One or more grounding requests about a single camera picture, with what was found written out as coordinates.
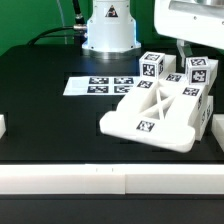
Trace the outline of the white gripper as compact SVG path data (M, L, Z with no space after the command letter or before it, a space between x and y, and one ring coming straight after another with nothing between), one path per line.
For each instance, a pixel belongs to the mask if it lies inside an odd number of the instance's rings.
M158 34L178 39L184 67L193 55L190 42L224 50L224 0L155 0L154 26Z

